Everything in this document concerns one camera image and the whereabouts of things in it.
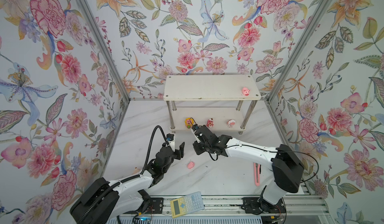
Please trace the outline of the dark pink strawberry bear toy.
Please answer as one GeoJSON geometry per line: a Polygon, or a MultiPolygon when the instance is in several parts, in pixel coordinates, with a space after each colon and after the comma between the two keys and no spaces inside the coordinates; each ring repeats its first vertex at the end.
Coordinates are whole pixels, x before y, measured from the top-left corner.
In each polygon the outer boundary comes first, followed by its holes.
{"type": "Polygon", "coordinates": [[[206,126],[207,126],[208,128],[212,128],[212,127],[214,127],[214,119],[213,119],[213,118],[208,119],[208,120],[207,120],[207,124],[206,124],[206,126]]]}

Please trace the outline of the pink bear with yellow flower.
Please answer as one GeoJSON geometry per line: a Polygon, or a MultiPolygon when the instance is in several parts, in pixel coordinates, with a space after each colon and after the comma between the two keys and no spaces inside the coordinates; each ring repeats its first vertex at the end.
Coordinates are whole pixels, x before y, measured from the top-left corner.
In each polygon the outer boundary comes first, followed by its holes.
{"type": "Polygon", "coordinates": [[[194,125],[194,121],[192,120],[192,118],[185,119],[185,126],[187,129],[191,129],[193,125],[194,125]]]}

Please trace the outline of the pink white round figurine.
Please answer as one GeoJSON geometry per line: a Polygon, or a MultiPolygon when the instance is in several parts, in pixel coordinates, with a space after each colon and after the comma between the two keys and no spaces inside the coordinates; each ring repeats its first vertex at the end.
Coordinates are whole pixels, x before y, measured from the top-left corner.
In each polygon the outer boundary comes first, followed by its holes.
{"type": "Polygon", "coordinates": [[[227,126],[229,127],[229,128],[232,128],[232,127],[234,127],[235,126],[235,124],[236,124],[236,121],[235,120],[229,120],[229,121],[227,121],[227,126]]]}

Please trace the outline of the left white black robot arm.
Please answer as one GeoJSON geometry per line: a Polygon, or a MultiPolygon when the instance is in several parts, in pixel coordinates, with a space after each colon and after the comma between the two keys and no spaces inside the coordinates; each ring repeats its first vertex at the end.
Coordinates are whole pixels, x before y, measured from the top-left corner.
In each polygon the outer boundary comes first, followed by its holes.
{"type": "Polygon", "coordinates": [[[185,143],[179,149],[163,144],[156,158],[143,174],[106,181],[99,178],[73,204],[70,214],[77,224],[105,224],[127,212],[143,213],[150,207],[147,189],[155,186],[167,173],[174,160],[184,157],[185,143]]]}

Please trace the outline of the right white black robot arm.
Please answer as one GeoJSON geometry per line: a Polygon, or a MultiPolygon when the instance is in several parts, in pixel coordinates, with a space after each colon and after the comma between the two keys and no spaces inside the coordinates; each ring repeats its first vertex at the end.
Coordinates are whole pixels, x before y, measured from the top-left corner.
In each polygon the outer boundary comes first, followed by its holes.
{"type": "Polygon", "coordinates": [[[193,143],[197,155],[204,152],[217,157],[241,158],[270,170],[273,180],[266,185],[259,198],[243,202],[246,212],[254,215],[271,214],[279,207],[286,194],[296,194],[304,174],[304,165],[289,146],[281,144],[277,148],[249,144],[227,135],[216,136],[203,126],[193,125],[193,143]]]}

